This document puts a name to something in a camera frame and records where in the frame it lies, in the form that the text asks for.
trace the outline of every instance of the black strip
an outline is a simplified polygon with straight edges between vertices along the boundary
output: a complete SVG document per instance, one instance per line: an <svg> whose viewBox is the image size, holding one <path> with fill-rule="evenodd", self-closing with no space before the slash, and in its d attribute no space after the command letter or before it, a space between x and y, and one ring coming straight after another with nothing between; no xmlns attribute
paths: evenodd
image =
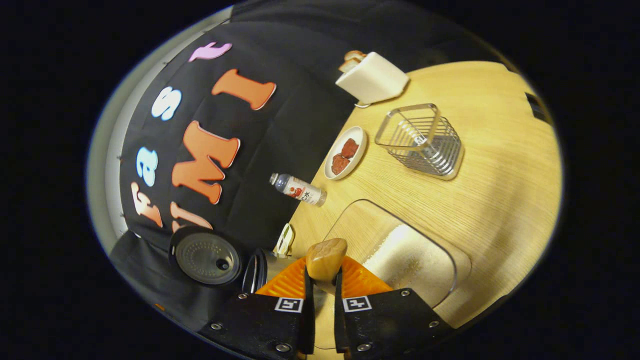
<svg viewBox="0 0 640 360"><path fill-rule="evenodd" d="M549 123L545 113L542 111L542 106L540 105L540 101L534 95L529 93L524 93L527 96L527 100L529 101L529 105L531 105L531 111L533 112L533 116L536 119L540 119L546 123Z"/></svg>

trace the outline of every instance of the orange letter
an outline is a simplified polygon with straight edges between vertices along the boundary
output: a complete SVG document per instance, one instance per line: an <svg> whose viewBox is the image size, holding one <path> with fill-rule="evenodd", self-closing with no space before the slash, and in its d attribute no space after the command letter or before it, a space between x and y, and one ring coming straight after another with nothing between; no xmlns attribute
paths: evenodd
<svg viewBox="0 0 640 360"><path fill-rule="evenodd" d="M260 84L257 81L238 75L238 69L224 73L211 89L213 95L221 92L239 97L246 101L253 110L261 109L276 91L274 83Z"/></svg>
<svg viewBox="0 0 640 360"><path fill-rule="evenodd" d="M208 221L204 220L203 218L199 217L194 213L190 213L185 209L180 208L178 204L175 203L175 201L171 201L170 209L171 209L171 216L173 216L174 218L183 218L184 220L188 220L196 225L200 225L202 227L208 227L209 229L213 230L213 226L211 226L211 224ZM177 221L173 221L171 223L171 227L173 229L173 232L175 233L176 230L180 227L180 224L178 224Z"/></svg>
<svg viewBox="0 0 640 360"><path fill-rule="evenodd" d="M133 194L133 203L136 206L136 212L138 215L143 215L153 220L159 227L162 227L160 210L158 210L158 207L155 205L153 205L153 207L149 206L149 204L151 204L151 200L149 200L145 194L140 192L140 187L135 181L131 183L131 193Z"/></svg>
<svg viewBox="0 0 640 360"><path fill-rule="evenodd" d="M223 168L231 166L240 149L240 139L221 138L202 129L197 121L192 121L184 132L182 142L195 160L175 164L171 182L174 186L186 186L208 197L211 204L217 204L222 186L218 183L209 185L205 181L224 180L225 173L211 159L218 160Z"/></svg>

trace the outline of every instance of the bottle label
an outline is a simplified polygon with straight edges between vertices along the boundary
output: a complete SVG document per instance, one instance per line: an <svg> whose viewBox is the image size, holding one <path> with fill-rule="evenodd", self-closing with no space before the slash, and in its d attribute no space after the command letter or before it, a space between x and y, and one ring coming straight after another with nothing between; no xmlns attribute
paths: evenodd
<svg viewBox="0 0 640 360"><path fill-rule="evenodd" d="M322 191L315 186L309 185L297 177L290 177L287 187L284 190L286 196L291 196L300 201L315 205L322 195Z"/></svg>

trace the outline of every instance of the wooden table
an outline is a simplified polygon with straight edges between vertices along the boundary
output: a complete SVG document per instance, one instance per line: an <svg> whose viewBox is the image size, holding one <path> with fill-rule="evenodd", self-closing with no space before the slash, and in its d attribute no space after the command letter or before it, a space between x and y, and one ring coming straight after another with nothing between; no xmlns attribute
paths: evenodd
<svg viewBox="0 0 640 360"><path fill-rule="evenodd" d="M411 81L402 96L351 113L342 130L362 127L368 134L366 152L356 169L338 181L325 178L321 165L312 184L328 197L319 208L298 206L290 221L292 255L304 256L347 206L369 199L469 256L466 281L434 308L457 328L513 290L545 250L561 202L559 147L552 126L533 117L525 92L534 91L502 64L463 61L408 75ZM374 142L389 110L427 102L440 108L466 148L460 171L450 181L406 168ZM349 244L347 255L362 261L364 251ZM330 316L317 319L317 339L326 341L332 321ZM317 348L309 358L342 359L342 354Z"/></svg>

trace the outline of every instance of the blue letter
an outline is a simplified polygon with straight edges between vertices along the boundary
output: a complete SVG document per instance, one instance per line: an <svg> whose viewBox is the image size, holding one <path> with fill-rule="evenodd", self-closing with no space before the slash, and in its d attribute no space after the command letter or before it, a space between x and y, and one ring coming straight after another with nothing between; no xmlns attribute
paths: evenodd
<svg viewBox="0 0 640 360"><path fill-rule="evenodd" d="M158 155L156 151L149 151L146 147L141 147L136 157L136 168L138 176L142 177L148 186L153 186L156 181L157 167Z"/></svg>
<svg viewBox="0 0 640 360"><path fill-rule="evenodd" d="M158 117L162 115L160 119L167 121L173 117L173 113L178 108L182 100L182 93L180 90L173 90L172 87L167 86L162 89L153 106L151 106L151 115Z"/></svg>

